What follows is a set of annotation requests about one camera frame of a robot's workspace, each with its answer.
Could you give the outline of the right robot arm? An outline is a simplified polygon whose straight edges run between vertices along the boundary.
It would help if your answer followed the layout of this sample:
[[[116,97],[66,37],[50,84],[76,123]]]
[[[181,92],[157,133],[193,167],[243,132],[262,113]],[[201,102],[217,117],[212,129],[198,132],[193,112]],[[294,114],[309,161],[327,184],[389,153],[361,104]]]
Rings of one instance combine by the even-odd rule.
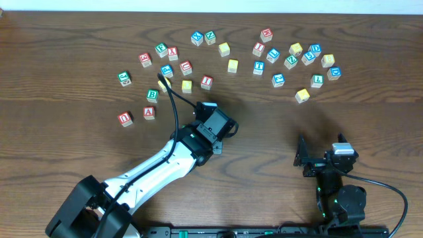
[[[304,137],[299,137],[293,165],[303,168],[304,177],[317,180],[317,206],[324,217],[320,233],[328,235],[331,229],[358,229],[365,218],[365,189],[342,182],[342,177],[353,169],[358,157],[342,134],[321,158],[310,157]]]

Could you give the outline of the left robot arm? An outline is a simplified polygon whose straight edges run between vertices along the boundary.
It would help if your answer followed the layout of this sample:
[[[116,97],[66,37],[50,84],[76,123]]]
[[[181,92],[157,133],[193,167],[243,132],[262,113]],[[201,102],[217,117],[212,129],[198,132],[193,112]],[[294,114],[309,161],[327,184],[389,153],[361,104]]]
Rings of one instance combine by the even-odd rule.
[[[45,233],[48,237],[140,237],[132,216],[150,197],[220,154],[237,122],[215,103],[198,102],[195,121],[171,135],[164,148],[132,170],[99,182],[89,175],[76,184]]]

